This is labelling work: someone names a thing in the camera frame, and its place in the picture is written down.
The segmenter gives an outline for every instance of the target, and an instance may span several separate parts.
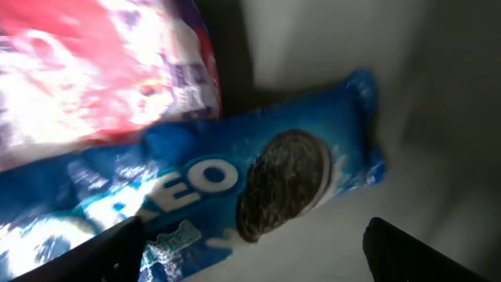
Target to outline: black object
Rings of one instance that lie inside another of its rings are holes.
[[[363,251],[375,282],[487,282],[380,218],[370,220]]]
[[[12,282],[137,282],[145,243],[141,219],[126,219]]]

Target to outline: oreo logo text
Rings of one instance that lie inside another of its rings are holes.
[[[82,204],[86,215],[107,229],[127,217],[138,215],[145,222],[165,226],[182,220],[205,201],[237,192],[243,186],[237,167],[223,156],[204,156],[181,169],[143,179]]]

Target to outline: plastic wrapper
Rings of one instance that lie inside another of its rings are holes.
[[[381,181],[383,159],[366,138],[376,99],[374,77],[359,70],[280,106],[156,125],[136,145],[4,172],[0,280],[133,215],[150,230],[141,281],[179,281],[220,262],[235,242],[257,242],[336,195]]]
[[[0,170],[219,107],[190,0],[0,1]]]

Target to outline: white background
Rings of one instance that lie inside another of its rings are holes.
[[[374,216],[501,280],[501,2],[199,0],[232,113],[372,67],[389,172],[188,281],[372,281]]]

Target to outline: blue cookie package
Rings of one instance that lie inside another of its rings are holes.
[[[104,146],[0,174],[0,281],[120,221],[150,231],[140,280],[179,281],[345,191],[382,180],[369,142],[375,78],[220,121],[165,123]]]

